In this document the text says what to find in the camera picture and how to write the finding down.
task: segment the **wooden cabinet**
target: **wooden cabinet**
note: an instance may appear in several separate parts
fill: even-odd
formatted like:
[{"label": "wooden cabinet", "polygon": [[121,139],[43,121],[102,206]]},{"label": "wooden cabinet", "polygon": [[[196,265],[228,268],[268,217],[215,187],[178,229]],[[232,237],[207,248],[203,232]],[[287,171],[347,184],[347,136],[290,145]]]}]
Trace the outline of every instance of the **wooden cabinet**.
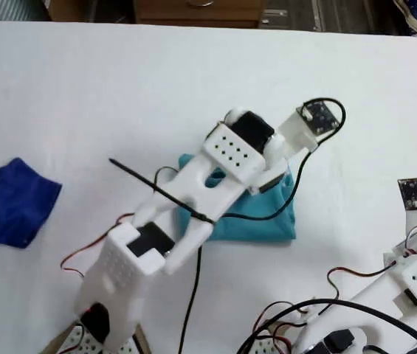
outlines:
[{"label": "wooden cabinet", "polygon": [[256,28],[263,0],[136,0],[137,22],[197,27]]}]

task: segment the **teal cloth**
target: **teal cloth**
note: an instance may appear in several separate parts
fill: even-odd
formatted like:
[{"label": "teal cloth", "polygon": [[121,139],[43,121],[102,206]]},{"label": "teal cloth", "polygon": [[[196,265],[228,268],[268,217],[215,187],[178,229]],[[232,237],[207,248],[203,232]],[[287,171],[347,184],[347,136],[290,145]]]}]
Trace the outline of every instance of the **teal cloth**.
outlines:
[{"label": "teal cloth", "polygon": [[[192,157],[188,154],[180,156],[180,168],[183,168]],[[208,178],[207,187],[216,186],[224,176],[224,172],[217,169]],[[244,192],[227,212],[253,216],[271,215],[285,203],[292,192],[293,186],[292,175],[289,173],[265,193],[250,195],[249,192]],[[190,220],[190,213],[179,207],[177,215],[179,228],[183,235]],[[285,242],[295,239],[294,226],[295,216],[292,201],[276,218],[271,220],[251,221],[238,218],[221,218],[215,225],[210,240]]]}]

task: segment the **red wire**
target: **red wire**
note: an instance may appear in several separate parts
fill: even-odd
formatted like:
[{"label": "red wire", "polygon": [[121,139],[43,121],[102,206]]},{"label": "red wire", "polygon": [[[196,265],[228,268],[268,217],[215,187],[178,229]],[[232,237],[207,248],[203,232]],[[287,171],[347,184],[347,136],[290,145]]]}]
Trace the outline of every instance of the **red wire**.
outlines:
[{"label": "red wire", "polygon": [[[275,301],[275,302],[273,302],[271,304],[268,304],[262,310],[261,314],[258,316],[258,319],[255,320],[254,325],[252,326],[252,332],[254,332],[257,329],[257,327],[259,325],[259,322],[261,321],[262,316],[266,313],[266,311],[268,309],[270,309],[272,306],[277,305],[277,304],[287,304],[287,305],[293,306],[293,303],[291,303],[290,301]],[[304,310],[301,310],[301,309],[298,309],[297,311],[300,312],[300,313],[307,313],[307,311],[304,311]]]},{"label": "red wire", "polygon": [[414,254],[416,254],[416,252],[415,252],[415,250],[413,250],[413,249],[409,249],[408,247],[407,247],[407,244],[408,244],[408,241],[410,240],[410,238],[415,234],[415,232],[413,232],[413,231],[415,231],[417,229],[417,225],[416,226],[414,226],[414,227],[412,227],[412,229],[408,232],[408,234],[407,234],[407,236],[406,236],[406,238],[405,238],[405,243],[404,243],[404,247],[405,247],[405,249],[407,250],[407,251],[413,251],[413,253]]},{"label": "red wire", "polygon": [[58,354],[64,354],[64,353],[68,353],[68,352],[71,352],[71,351],[73,351],[73,350],[75,350],[75,349],[77,349],[81,344],[82,344],[82,340],[83,340],[83,335],[84,335],[84,332],[85,332],[85,330],[84,330],[84,328],[83,328],[83,325],[81,325],[81,324],[77,324],[76,325],[76,327],[80,327],[80,330],[82,331],[81,333],[82,334],[80,334],[80,339],[79,339],[79,341],[78,341],[78,343],[76,344],[76,345],[74,345],[73,347],[69,347],[69,348],[67,348],[67,349],[65,349],[65,350],[62,350],[61,352],[59,352]]},{"label": "red wire", "polygon": [[73,251],[71,254],[69,254],[67,257],[65,257],[62,261],[61,261],[61,269],[62,270],[64,270],[64,271],[74,271],[74,272],[76,272],[76,273],[78,273],[82,278],[84,277],[84,275],[82,274],[82,272],[81,271],[79,271],[78,269],[76,269],[76,268],[67,268],[67,267],[64,267],[63,265],[64,265],[64,263],[65,262],[67,262],[68,260],[70,260],[72,257],[74,257],[76,254],[79,254],[79,253],[81,253],[82,251],[85,251],[86,249],[90,249],[91,247],[93,247],[93,246],[95,246],[96,244],[98,244],[99,242],[101,242],[102,240],[104,240],[105,239],[105,237],[108,235],[108,233],[112,230],[112,229],[114,229],[115,227],[117,227],[117,226],[119,226],[120,224],[121,224],[121,220],[123,219],[123,218],[127,218],[128,216],[132,216],[132,215],[134,215],[134,213],[133,212],[127,212],[127,213],[125,213],[125,214],[122,214],[122,215],[120,215],[119,216],[119,218],[115,221],[115,223],[114,223],[114,225],[112,226],[112,227],[110,227],[108,230],[106,230],[106,232],[103,234],[103,235],[101,235],[101,236],[99,236],[99,238],[97,238],[95,241],[93,241],[93,242],[91,242],[91,243],[89,243],[87,246],[84,246],[84,247],[82,247],[81,249],[78,249],[78,250],[76,250],[76,251]]}]

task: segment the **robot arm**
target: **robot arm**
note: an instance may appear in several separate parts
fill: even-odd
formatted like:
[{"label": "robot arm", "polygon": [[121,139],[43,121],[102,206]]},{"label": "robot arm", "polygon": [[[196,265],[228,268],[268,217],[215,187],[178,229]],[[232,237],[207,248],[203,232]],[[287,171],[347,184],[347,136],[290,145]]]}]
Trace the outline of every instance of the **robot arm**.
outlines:
[{"label": "robot arm", "polygon": [[[175,243],[155,220],[177,204],[154,193],[136,211],[132,223],[109,232],[75,303],[89,332],[116,351],[134,332],[158,274],[172,274],[185,263],[245,190],[256,194],[278,183],[290,157],[303,148],[312,152],[316,137],[337,126],[322,100],[297,109],[277,131],[251,111],[230,111],[208,134],[200,152],[160,187],[204,218],[191,218],[182,239]],[[214,188],[205,187],[218,167],[226,177]],[[103,329],[102,321],[108,323]]]},{"label": "robot arm", "polygon": [[[384,254],[385,265],[394,265],[351,301],[417,330],[417,178],[399,180],[399,187],[407,213],[407,245],[401,242]],[[323,307],[310,308],[300,320],[308,325],[297,333],[293,354],[362,354],[370,344],[389,353],[406,353],[416,345],[412,337],[381,319],[343,306],[332,306],[318,316]]]}]

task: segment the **drawer handle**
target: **drawer handle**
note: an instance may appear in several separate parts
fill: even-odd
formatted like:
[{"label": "drawer handle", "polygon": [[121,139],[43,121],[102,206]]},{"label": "drawer handle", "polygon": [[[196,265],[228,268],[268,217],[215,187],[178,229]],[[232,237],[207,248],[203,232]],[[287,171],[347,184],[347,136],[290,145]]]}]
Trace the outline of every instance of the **drawer handle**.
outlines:
[{"label": "drawer handle", "polygon": [[194,3],[194,2],[192,2],[192,0],[185,0],[185,1],[187,2],[188,5],[193,6],[193,7],[208,7],[208,6],[213,5],[215,3],[215,0],[207,1],[207,2],[204,2],[202,4]]}]

